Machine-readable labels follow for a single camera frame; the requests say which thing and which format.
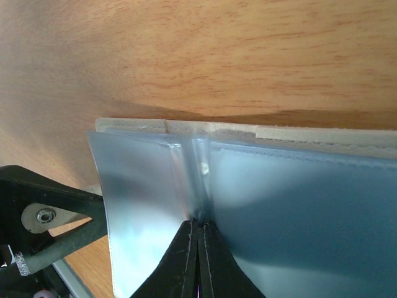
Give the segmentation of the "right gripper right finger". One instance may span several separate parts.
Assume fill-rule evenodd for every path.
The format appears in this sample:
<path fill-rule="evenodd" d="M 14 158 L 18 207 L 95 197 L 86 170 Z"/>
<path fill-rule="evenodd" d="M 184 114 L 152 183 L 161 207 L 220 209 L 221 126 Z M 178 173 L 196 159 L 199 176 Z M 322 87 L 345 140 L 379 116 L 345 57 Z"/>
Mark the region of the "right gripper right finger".
<path fill-rule="evenodd" d="M 239 267 L 213 222 L 198 228 L 198 296 L 264 297 Z"/>

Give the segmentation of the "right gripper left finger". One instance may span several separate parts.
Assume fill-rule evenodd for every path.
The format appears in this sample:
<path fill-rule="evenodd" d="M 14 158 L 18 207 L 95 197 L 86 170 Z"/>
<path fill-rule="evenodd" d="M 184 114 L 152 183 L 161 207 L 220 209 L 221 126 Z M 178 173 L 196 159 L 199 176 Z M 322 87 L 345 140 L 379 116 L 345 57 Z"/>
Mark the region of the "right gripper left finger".
<path fill-rule="evenodd" d="M 133 297 L 197 297 L 197 230 L 196 220 L 181 224 L 158 266 Z"/>

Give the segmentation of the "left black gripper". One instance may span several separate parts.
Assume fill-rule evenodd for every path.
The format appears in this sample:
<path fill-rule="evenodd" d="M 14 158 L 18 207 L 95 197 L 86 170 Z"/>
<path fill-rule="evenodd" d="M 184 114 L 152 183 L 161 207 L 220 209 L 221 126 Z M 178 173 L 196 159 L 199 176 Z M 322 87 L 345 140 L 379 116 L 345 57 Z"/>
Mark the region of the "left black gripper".
<path fill-rule="evenodd" d="M 1 167 L 1 297 L 73 297 L 51 264 L 106 234 L 102 196 Z"/>

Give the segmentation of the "beige card holder wallet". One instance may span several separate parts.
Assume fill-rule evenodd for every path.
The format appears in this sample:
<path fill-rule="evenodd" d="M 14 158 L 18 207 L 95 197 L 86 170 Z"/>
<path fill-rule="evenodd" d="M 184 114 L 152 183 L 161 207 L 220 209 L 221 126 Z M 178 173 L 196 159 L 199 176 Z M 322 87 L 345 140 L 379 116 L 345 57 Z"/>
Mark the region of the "beige card holder wallet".
<path fill-rule="evenodd" d="M 116 297 L 213 221 L 267 297 L 396 296 L 396 132 L 102 118 L 88 133 Z"/>

